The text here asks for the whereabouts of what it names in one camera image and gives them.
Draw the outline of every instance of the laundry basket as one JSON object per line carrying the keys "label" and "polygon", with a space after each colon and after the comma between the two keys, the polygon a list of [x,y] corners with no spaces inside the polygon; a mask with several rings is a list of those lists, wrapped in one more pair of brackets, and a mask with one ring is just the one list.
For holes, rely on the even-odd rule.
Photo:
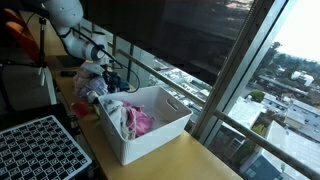
{"label": "laundry basket", "polygon": [[[122,165],[131,163],[179,136],[192,115],[189,108],[159,86],[140,88],[135,93],[108,94],[98,99],[101,126]],[[116,128],[119,124],[114,124],[103,106],[108,100],[143,105],[143,112],[154,118],[152,129],[134,140],[125,140],[120,128]]]}

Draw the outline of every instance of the pink cloth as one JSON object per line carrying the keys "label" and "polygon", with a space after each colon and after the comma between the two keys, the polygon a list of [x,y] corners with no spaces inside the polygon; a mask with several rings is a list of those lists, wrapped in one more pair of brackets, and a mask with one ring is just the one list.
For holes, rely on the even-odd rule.
{"label": "pink cloth", "polygon": [[135,107],[128,102],[123,102],[123,107],[126,109],[128,115],[126,125],[130,130],[136,130],[136,137],[142,136],[150,131],[154,118],[142,111],[144,106]]}

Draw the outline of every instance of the wooden table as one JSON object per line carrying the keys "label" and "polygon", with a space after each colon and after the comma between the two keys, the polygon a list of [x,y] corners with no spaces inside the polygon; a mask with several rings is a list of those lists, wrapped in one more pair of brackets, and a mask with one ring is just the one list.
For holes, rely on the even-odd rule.
{"label": "wooden table", "polygon": [[[31,13],[22,12],[26,20]],[[39,41],[38,17],[33,17],[29,23],[29,29]],[[66,54],[62,43],[52,29],[50,22],[46,26],[45,36],[46,55]],[[86,99],[73,95],[73,83],[70,77],[61,77],[61,64],[54,57],[46,60],[52,72],[52,77],[63,95],[66,103],[70,104]],[[107,179],[114,180],[206,180],[206,179],[241,179],[228,166],[214,156],[187,132],[179,137],[141,157],[140,159],[122,166],[115,156],[107,137],[103,133],[99,117],[92,111],[89,115],[78,121],[79,127],[93,152],[101,172]]]}

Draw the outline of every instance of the rooftop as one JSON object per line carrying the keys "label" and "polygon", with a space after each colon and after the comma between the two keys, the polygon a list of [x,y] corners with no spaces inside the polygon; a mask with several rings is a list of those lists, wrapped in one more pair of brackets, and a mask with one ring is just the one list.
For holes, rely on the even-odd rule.
{"label": "rooftop", "polygon": [[[259,117],[261,112],[266,112],[264,106],[260,103],[255,101],[246,100],[243,97],[239,96],[237,102],[233,105],[231,111],[229,112],[228,116],[232,119],[236,120],[238,123],[243,125],[244,127],[251,129],[257,118]],[[232,131],[235,131],[239,134],[236,129],[232,128],[226,123],[223,125]]]}
{"label": "rooftop", "polygon": [[305,117],[295,111],[293,111],[292,109],[288,109],[286,116],[300,124],[305,124]]}
{"label": "rooftop", "polygon": [[287,107],[286,104],[284,104],[284,103],[281,102],[281,101],[278,101],[275,96],[273,96],[273,95],[271,95],[271,94],[268,94],[268,93],[266,93],[266,92],[263,92],[263,93],[264,93],[264,98],[265,98],[265,99],[268,99],[268,100],[270,100],[270,101],[272,101],[272,102],[275,102],[275,103],[279,104],[280,106]]}
{"label": "rooftop", "polygon": [[288,85],[286,85],[286,84],[280,83],[280,82],[278,82],[278,81],[276,81],[276,80],[274,80],[274,79],[268,78],[268,77],[266,77],[266,76],[260,75],[259,78],[264,79],[264,80],[266,80],[266,81],[269,81],[269,82],[271,82],[271,83],[273,83],[273,84],[276,84],[276,85],[278,85],[278,86],[281,86],[281,87],[290,89],[290,90],[292,90],[292,91],[294,91],[294,92],[297,92],[297,93],[300,93],[300,94],[302,94],[302,95],[305,95],[305,96],[308,95],[307,92],[304,92],[304,91],[301,91],[300,89],[293,88],[293,87],[288,86]]}
{"label": "rooftop", "polygon": [[311,75],[306,74],[306,72],[295,71],[293,73],[293,76],[299,76],[299,77],[304,77],[306,79],[314,80],[314,78]]}
{"label": "rooftop", "polygon": [[[266,134],[266,139],[283,150],[287,152],[292,157],[306,164],[310,168],[317,172],[320,172],[320,144],[312,142],[290,130],[284,129],[277,122],[273,121]],[[260,149],[260,154],[266,158],[278,171],[281,170],[281,165],[283,162],[266,151],[265,149]],[[297,170],[286,165],[284,172],[289,174],[294,179],[308,179]]]}
{"label": "rooftop", "polygon": [[303,108],[303,109],[305,109],[305,110],[307,110],[309,112],[312,112],[314,114],[320,115],[320,109],[317,109],[317,108],[315,108],[313,106],[310,106],[309,104],[303,103],[303,102],[298,101],[296,99],[291,99],[291,100],[292,100],[292,104],[293,105],[301,107],[301,108]]}

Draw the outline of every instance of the cable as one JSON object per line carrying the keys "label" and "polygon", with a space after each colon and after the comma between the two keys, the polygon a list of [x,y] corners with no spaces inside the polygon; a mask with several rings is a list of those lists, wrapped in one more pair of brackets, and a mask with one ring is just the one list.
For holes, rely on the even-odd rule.
{"label": "cable", "polygon": [[23,34],[24,30],[28,27],[28,24],[29,24],[29,22],[30,22],[31,18],[32,18],[35,14],[36,14],[36,13],[32,13],[32,14],[29,16],[29,18],[28,18],[28,20],[27,20],[27,23],[23,26],[23,29],[22,29],[21,33],[20,33],[20,34],[19,34],[19,36],[15,39],[15,41],[12,43],[11,47],[9,48],[9,51],[8,51],[8,55],[7,55],[6,61],[8,61],[8,60],[9,60],[10,55],[11,55],[11,50],[12,50],[13,46],[15,46],[15,45],[17,44],[17,42],[18,42],[18,40],[21,38],[21,36],[22,36],[22,34]]}
{"label": "cable", "polygon": [[135,90],[133,90],[133,91],[125,91],[125,92],[127,92],[127,93],[134,93],[134,92],[138,91],[138,89],[140,88],[140,79],[139,79],[138,75],[137,75],[134,71],[132,71],[132,69],[129,69],[127,66],[125,66],[125,65],[121,64],[119,61],[117,61],[115,57],[113,57],[113,56],[112,56],[111,54],[109,54],[107,51],[105,51],[104,49],[102,49],[102,47],[100,47],[96,42],[94,42],[94,41],[93,41],[91,38],[89,38],[87,35],[83,34],[82,32],[80,32],[80,31],[78,31],[78,30],[76,30],[76,29],[74,29],[74,28],[71,28],[71,29],[74,30],[74,31],[76,31],[76,32],[79,33],[80,35],[82,35],[82,36],[83,36],[84,38],[86,38],[89,42],[91,42],[92,44],[94,44],[94,46],[98,47],[99,50],[101,50],[103,53],[105,53],[107,56],[109,56],[115,63],[117,63],[117,64],[120,66],[120,69],[122,69],[122,68],[124,67],[124,68],[130,70],[130,72],[132,72],[132,73],[136,76],[136,78],[137,78],[138,87],[137,87]]}

